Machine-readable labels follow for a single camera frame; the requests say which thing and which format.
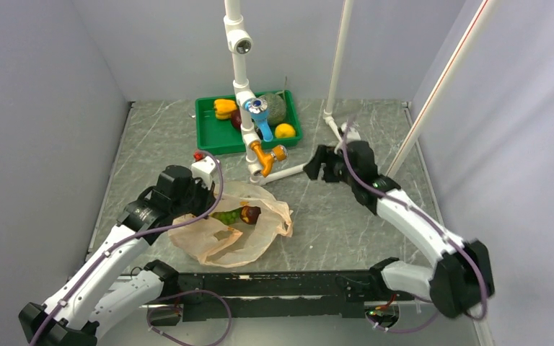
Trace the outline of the green fake grape bunch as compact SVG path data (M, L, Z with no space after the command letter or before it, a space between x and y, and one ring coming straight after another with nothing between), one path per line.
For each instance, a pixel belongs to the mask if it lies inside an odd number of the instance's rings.
M213 212L210 217L222 222L224 225L230 226L238 221L241 221L241 212L243 207L235 208L227 211Z

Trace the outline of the translucent orange plastic bag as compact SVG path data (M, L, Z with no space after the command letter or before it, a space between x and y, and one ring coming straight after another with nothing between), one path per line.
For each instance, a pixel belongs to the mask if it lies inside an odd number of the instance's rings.
M258 260L277 236L293 233L291 209L266 189L243 182L226 182L216 211L244 205L260 207L255 225L238 221L230 226L208 217L167 232L172 244L201 265L241 267Z

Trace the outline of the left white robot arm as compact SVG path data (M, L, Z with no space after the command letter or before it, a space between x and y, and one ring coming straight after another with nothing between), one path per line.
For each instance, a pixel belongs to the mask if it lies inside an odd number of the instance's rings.
M82 268L43 303L28 303L19 321L30 345L96 345L97 341L138 306L167 303L181 292L179 273L160 260L149 262L130 283L112 284L173 221L191 215L189 225L205 218L221 197L215 179L218 162L205 158L182 167L170 165L157 183L127 204L107 238Z

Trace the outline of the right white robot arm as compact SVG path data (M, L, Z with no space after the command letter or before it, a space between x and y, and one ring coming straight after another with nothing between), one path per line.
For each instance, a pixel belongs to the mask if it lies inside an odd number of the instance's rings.
M393 225L427 259L428 267L395 257L375 264L368 282L375 298L403 292L431 302L450 319L471 316L476 306L476 318L485 317L495 293L487 246L464 240L418 207L396 181L378 172L366 141L352 141L344 149L319 145L303 170L310 180L347 184L359 204Z

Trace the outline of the yellow fake lemon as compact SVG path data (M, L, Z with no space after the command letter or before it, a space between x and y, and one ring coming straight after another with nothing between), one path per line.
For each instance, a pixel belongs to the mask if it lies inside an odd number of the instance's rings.
M296 137L296 129L288 123L281 123L275 127L274 136L278 139Z

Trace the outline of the green fake melon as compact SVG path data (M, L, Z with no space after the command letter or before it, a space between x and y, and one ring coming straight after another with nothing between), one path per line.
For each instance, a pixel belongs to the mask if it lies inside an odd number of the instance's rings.
M277 126L283 123L287 116L287 107L281 95L266 93L260 96L268 106L267 122L269 126Z

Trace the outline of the yellow fake bell pepper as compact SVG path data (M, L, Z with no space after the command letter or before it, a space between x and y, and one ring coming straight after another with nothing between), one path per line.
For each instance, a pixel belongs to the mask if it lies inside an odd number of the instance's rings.
M215 99L213 109L216 119L229 120L238 106L233 99Z

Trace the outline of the dark red fruit in tray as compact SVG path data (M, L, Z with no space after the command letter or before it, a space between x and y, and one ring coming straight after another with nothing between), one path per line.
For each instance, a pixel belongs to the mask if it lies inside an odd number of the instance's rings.
M235 110L231 113L230 123L231 123L231 126L233 127L233 129L235 129L238 132L241 132L242 119L241 119L241 115L240 115L239 110Z

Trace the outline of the white pole with red stripe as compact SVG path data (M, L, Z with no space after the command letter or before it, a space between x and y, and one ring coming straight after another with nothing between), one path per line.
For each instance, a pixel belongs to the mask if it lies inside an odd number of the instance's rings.
M395 177L408 154L425 127L430 123L433 114L433 103L439 99L450 79L455 75L458 63L463 60L467 49L483 22L491 13L495 1L466 1L451 29L445 37L434 62L426 72L423 81L413 97L410 106L413 123L397 151L395 158L386 171L388 177Z

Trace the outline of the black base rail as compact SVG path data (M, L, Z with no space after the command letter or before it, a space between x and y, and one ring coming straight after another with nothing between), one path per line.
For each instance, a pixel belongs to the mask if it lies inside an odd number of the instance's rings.
M286 316L362 318L381 305L412 301L368 270L180 273L154 299L178 305L183 321Z

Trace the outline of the white PVC pipe frame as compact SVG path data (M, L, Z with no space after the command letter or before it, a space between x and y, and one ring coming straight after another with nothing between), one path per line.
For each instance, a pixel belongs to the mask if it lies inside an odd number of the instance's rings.
M338 133L339 127L336 125L336 122L333 118L333 108L335 104L335 94L337 91L340 71L343 64L343 57L346 47L346 41L348 38L353 5L354 2L350 0L346 0L343 2L337 43L335 47L335 55L333 59L333 67L330 75L329 90L327 93L325 108L322 114L322 119L331 129L340 143L344 142L344 140L340 137ZM234 70L234 80L232 82L232 85L234 88L235 101L239 106L242 119L241 137L245 145L245 159L247 162L248 171L250 173L250 182L254 185L266 185L269 182L275 182L279 179L284 179L295 174L300 174L303 172L303 164L299 164L294 167L283 169L277 172L274 172L272 170L272 172L267 177L262 177L260 174L260 170L262 169L262 167L258 162L256 154L250 149L250 144L253 141L260 141L260 138L255 131L255 122L252 120L250 113L245 109L246 101L252 98L258 98L250 88L250 83L247 78L245 60L246 55L251 51L253 47L253 39L250 37L249 33L245 29L245 21L242 16L240 2L225 1L224 8L224 29L227 39L227 47L232 54L232 64Z

